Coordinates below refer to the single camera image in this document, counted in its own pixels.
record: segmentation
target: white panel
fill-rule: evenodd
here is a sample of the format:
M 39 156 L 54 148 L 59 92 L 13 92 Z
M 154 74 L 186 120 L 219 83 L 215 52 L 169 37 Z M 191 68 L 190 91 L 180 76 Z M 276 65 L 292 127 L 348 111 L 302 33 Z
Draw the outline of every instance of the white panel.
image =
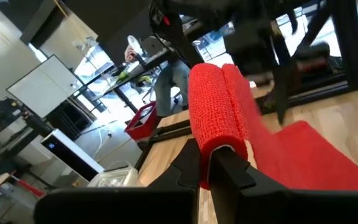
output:
M 82 150 L 79 146 L 75 144 L 70 138 L 68 138 L 61 130 L 55 129 L 53 130 L 47 137 L 41 140 L 41 144 L 46 141 L 51 136 L 55 136 L 62 144 L 64 144 L 67 149 L 74 152 L 79 158 L 81 158 L 84 162 L 86 162 L 89 166 L 91 166 L 97 172 L 103 172 L 104 168 L 98 164 L 92 157 L 90 157 L 87 153 Z
M 41 69 L 36 68 L 8 89 L 41 118 L 66 100 L 66 93 Z
M 64 64 L 56 58 L 56 56 L 50 57 L 47 61 L 39 67 L 45 72 L 60 88 L 67 94 L 67 97 L 71 96 L 77 91 L 81 85 L 77 84 L 77 78 L 64 66 Z
M 37 136 L 29 145 L 21 150 L 18 156 L 33 166 L 50 160 L 53 157 L 53 154 L 41 145 L 40 142 L 42 139 L 43 137 Z

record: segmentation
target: plastic container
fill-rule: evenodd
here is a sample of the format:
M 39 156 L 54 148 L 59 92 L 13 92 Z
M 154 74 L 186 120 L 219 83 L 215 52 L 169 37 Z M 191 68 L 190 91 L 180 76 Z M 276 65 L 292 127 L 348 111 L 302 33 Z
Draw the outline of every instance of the plastic container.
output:
M 121 169 L 115 169 L 96 175 L 88 187 L 141 187 L 138 173 L 129 163 Z
M 141 119 L 144 117 L 146 117 L 146 120 L 142 123 Z M 153 133 L 156 125 L 157 109 L 155 102 L 151 102 L 141 107 L 124 131 L 128 133 L 133 140 L 138 141 L 149 137 Z

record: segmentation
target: blue jeans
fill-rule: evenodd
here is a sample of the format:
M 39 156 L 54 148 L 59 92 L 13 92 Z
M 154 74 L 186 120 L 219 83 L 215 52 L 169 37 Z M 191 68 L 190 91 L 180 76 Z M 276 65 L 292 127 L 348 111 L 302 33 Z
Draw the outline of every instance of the blue jeans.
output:
M 158 75 L 154 85 L 158 116 L 170 116 L 172 114 L 172 84 L 179 87 L 181 97 L 183 98 L 182 104 L 188 105 L 187 89 L 189 72 L 189 67 L 181 60 L 178 60 L 175 63 L 168 64 Z

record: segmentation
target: red basket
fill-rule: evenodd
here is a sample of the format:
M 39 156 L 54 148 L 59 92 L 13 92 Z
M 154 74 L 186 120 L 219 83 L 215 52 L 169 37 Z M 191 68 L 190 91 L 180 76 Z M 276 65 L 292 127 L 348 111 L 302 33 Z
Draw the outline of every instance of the red basket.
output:
M 136 126 L 138 122 L 140 122 L 141 115 L 143 111 L 150 109 L 151 112 L 149 112 L 149 117 L 146 119 L 144 124 Z M 155 107 L 155 101 L 151 102 L 143 107 L 135 114 L 134 118 L 129 122 L 127 128 L 124 130 L 126 133 L 129 134 L 129 136 L 135 140 L 138 141 L 140 139 L 149 137 L 155 127 L 157 122 L 157 109 Z

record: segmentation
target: red mesh fabric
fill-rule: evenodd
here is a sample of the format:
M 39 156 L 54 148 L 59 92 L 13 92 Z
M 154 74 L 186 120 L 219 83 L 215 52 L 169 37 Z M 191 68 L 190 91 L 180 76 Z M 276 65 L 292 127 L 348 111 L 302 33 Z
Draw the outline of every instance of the red mesh fabric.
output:
M 248 139 L 258 169 L 291 189 L 358 190 L 358 166 L 306 122 L 269 133 L 249 82 L 235 66 L 225 65 L 221 70 L 198 65 L 190 73 L 189 86 L 191 128 L 204 168 L 211 152 L 222 145 L 232 146 L 246 158 L 243 139 Z
M 249 82 L 234 65 L 223 66 L 236 120 L 249 133 L 258 169 L 291 189 L 358 190 L 358 166 L 299 121 L 277 134 L 261 122 Z
M 259 109 L 250 91 L 249 81 L 246 80 L 234 65 L 224 65 L 222 68 L 225 84 L 234 101 L 234 114 L 241 126 L 247 129 L 248 139 L 254 150 L 258 169 L 280 182 L 291 182 L 285 167 L 280 161 L 284 160 L 281 142 L 263 125 Z
M 286 150 L 292 189 L 358 190 L 358 166 L 340 153 L 307 122 L 299 121 L 276 134 Z
M 236 128 L 219 67 L 207 63 L 195 66 L 189 75 L 188 94 L 191 130 L 201 149 L 201 187 L 209 189 L 206 178 L 210 154 L 228 145 L 247 159 L 247 149 Z

